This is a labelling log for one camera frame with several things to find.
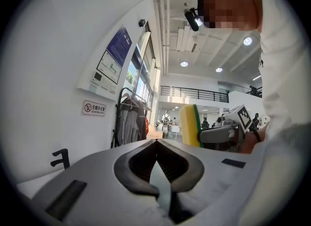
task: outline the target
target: black metal railing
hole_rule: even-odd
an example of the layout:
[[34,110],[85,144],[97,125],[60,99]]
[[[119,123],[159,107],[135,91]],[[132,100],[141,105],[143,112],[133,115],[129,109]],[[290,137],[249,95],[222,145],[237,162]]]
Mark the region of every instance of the black metal railing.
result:
[[178,96],[178,97],[223,102],[223,103],[229,102],[228,94],[195,88],[161,86],[161,96]]

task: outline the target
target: clothes hanger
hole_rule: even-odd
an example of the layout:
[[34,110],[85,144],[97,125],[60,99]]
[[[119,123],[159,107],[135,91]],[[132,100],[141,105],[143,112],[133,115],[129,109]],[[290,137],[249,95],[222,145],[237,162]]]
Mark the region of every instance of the clothes hanger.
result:
[[127,97],[134,104],[134,107],[139,107],[138,104],[130,97],[130,95],[128,93],[125,93],[124,95],[122,95],[122,98],[123,97]]

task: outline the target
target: cardboard box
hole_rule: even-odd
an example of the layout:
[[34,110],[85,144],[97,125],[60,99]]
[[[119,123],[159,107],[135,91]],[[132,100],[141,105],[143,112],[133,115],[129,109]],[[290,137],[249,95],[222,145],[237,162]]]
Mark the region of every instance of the cardboard box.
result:
[[155,127],[148,126],[149,133],[147,134],[147,139],[162,139],[163,138],[163,131],[157,131]]

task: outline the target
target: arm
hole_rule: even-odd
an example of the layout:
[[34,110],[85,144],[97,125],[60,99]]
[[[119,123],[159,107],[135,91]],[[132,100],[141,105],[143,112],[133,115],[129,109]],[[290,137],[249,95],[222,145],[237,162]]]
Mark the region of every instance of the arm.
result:
[[[264,139],[265,139],[266,128],[267,128],[268,124],[269,123],[267,123],[264,128],[262,128],[262,129],[257,131],[258,134],[259,134],[259,137],[261,139],[261,142],[264,141]],[[253,148],[255,147],[255,145],[257,143],[258,142],[257,142],[257,138],[256,138],[255,134],[251,133],[251,132],[246,132],[245,140],[244,140],[244,142],[243,142],[243,144],[241,146],[240,153],[242,153],[242,154],[250,154],[250,153],[252,153]]]

